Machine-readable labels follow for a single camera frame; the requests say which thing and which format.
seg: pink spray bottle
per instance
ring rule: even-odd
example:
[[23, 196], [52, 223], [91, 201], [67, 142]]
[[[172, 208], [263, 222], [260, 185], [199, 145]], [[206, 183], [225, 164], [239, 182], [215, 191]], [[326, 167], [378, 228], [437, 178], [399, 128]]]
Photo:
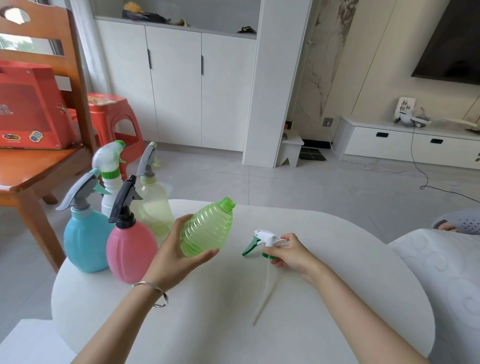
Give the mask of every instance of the pink spray bottle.
[[130, 284], [142, 280], [158, 250], [155, 235], [130, 211], [132, 200], [142, 200], [135, 191], [136, 179], [132, 175], [123, 183], [108, 219], [116, 224], [107, 241], [108, 265], [118, 279]]

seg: spray nozzle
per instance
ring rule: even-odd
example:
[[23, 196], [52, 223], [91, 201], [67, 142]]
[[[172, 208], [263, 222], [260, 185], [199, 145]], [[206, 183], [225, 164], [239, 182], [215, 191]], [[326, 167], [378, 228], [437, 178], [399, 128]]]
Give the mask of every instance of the spray nozzle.
[[138, 165], [137, 176], [150, 178], [155, 176], [152, 166], [158, 166], [158, 160], [155, 157], [156, 143], [151, 142], [145, 149], [140, 164]]
[[67, 195], [63, 199], [60, 206], [56, 208], [57, 211], [66, 210], [69, 207], [73, 207], [77, 211], [87, 209], [90, 205], [87, 202], [87, 197], [93, 192], [100, 194], [110, 194], [105, 188], [102, 187], [98, 176], [100, 170], [93, 169], [88, 173], [85, 173], [67, 192]]
[[[247, 249], [242, 253], [242, 256], [246, 256], [248, 253], [251, 253], [253, 249], [255, 249], [257, 246], [265, 244], [265, 246], [271, 247], [271, 246], [280, 246], [280, 245], [288, 245], [288, 242], [285, 239], [280, 239], [278, 236], [273, 234], [270, 231], [267, 230], [260, 230], [257, 229], [254, 232], [254, 237], [250, 245], [248, 246]], [[276, 257], [274, 256], [268, 256], [265, 253], [262, 253], [262, 255], [265, 258], [270, 258], [274, 259]]]
[[120, 158], [120, 153], [124, 147], [124, 141], [116, 140], [115, 142], [105, 144], [96, 151], [92, 159], [92, 167], [98, 168], [102, 172], [103, 179], [113, 180], [120, 176], [119, 164], [125, 163]]
[[127, 229], [135, 224], [135, 217], [130, 211], [132, 200], [143, 200], [135, 190], [137, 177], [131, 175], [122, 185], [113, 204], [109, 223], [116, 223], [117, 228]]

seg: gray slipper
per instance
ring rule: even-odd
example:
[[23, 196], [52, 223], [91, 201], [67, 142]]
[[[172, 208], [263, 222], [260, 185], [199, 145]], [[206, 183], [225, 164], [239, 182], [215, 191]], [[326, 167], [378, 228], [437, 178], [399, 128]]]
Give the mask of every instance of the gray slipper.
[[480, 208], [469, 208], [440, 216], [432, 227], [438, 229], [444, 222], [449, 222], [457, 232], [469, 235], [480, 235]]

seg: person's right hand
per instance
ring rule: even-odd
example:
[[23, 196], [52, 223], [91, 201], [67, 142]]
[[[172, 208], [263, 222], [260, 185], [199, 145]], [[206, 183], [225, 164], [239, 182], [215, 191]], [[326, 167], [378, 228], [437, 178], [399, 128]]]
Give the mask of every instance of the person's right hand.
[[279, 268], [291, 268], [303, 275], [310, 284], [315, 284], [326, 265], [303, 246], [295, 234], [280, 237], [288, 241], [288, 246], [264, 248], [264, 253], [276, 256], [272, 264]]

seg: oval tabletop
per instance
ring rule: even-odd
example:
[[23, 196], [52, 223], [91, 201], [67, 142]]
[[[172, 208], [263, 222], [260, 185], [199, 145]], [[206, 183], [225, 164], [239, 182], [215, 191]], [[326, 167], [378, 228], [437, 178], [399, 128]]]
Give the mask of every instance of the oval tabletop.
[[[175, 216], [208, 202], [171, 200]], [[317, 292], [299, 274], [274, 268], [276, 286], [252, 325], [266, 278], [260, 249], [241, 253], [255, 229], [294, 232], [383, 320], [422, 355], [430, 353], [435, 325], [420, 283], [402, 260], [358, 226], [321, 212], [236, 206], [227, 244], [212, 261], [168, 292], [153, 308], [128, 363], [356, 363]], [[62, 265], [52, 292], [58, 333], [79, 352], [129, 291], [107, 269], [94, 274]]]

